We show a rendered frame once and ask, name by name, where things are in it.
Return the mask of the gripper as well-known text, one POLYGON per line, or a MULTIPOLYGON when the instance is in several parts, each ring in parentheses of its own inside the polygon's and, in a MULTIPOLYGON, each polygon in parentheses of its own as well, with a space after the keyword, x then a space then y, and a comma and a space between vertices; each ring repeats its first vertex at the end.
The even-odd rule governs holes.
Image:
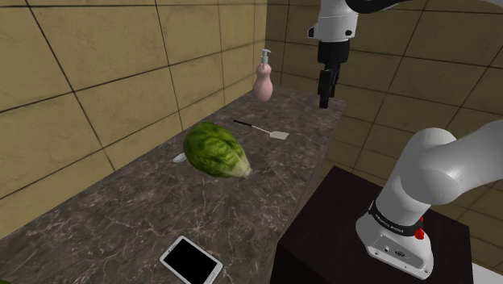
POLYGON ((339 69, 348 59, 350 41, 318 43, 318 62, 324 68, 318 78, 319 107, 326 109, 330 98, 335 96, 335 85, 339 79, 339 69))

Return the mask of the pink soap dispenser bottle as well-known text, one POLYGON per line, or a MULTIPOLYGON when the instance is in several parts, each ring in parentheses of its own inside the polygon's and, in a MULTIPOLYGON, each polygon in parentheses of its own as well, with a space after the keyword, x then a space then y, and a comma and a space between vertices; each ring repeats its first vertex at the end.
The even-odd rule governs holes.
POLYGON ((252 96, 261 103, 267 102, 272 96, 271 66, 268 64, 270 50, 263 48, 260 64, 256 69, 256 81, 253 85, 252 96))

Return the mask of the green lettuce head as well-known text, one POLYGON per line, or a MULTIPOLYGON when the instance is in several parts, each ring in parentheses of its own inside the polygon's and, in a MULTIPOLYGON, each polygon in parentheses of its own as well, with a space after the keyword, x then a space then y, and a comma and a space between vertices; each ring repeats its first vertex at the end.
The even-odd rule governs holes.
POLYGON ((184 154, 196 169, 217 178, 246 178, 252 168, 241 144, 224 127, 196 123, 185 136, 184 154))

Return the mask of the dark robot stand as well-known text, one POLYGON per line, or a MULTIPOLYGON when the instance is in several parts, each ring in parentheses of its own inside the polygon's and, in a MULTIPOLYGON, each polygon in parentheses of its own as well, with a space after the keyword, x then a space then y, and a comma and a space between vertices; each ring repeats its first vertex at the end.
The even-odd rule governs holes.
POLYGON ((434 255, 421 280, 368 255, 356 220, 380 186, 333 167, 279 239, 270 284, 474 284, 468 226, 424 214, 434 255))

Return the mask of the white tablet with black screen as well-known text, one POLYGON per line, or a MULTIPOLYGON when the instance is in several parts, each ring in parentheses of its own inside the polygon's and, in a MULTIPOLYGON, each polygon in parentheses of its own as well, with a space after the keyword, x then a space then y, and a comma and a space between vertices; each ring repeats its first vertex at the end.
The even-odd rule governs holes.
POLYGON ((159 260, 184 284, 213 284, 223 268, 221 261, 185 236, 179 236, 159 260))

